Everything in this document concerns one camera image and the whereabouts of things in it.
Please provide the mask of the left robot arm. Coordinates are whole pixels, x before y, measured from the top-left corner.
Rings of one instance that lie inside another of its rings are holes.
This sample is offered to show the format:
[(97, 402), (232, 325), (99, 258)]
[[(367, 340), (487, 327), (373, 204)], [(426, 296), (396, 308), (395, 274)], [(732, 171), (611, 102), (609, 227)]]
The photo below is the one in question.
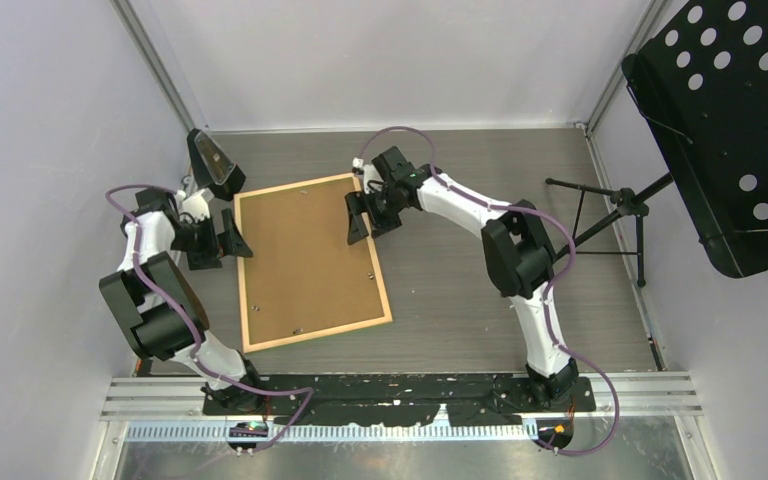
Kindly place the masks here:
[(128, 345), (141, 360), (181, 364), (204, 380), (206, 397), (244, 414), (258, 412), (267, 389), (253, 363), (210, 331), (203, 304), (179, 269), (182, 253), (195, 270), (218, 269), (226, 256), (253, 255), (229, 209), (217, 232), (210, 213), (214, 193), (191, 193), (136, 184), (137, 206), (128, 209), (105, 198), (122, 216), (126, 237), (117, 269), (99, 282), (100, 293)]

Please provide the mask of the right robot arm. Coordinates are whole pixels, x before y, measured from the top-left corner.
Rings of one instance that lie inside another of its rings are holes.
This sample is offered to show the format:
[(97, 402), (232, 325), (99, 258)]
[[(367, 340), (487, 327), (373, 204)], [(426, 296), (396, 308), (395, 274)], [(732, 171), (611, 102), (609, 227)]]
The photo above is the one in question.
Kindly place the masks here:
[(354, 158), (351, 171), (361, 188), (345, 196), (348, 244), (395, 230), (408, 208), (438, 215), (474, 235), (491, 283), (516, 312), (532, 400), (549, 411), (565, 403), (579, 370), (563, 345), (550, 289), (557, 255), (545, 215), (527, 201), (511, 204), (482, 195), (431, 164), (416, 167), (396, 147), (371, 162)]

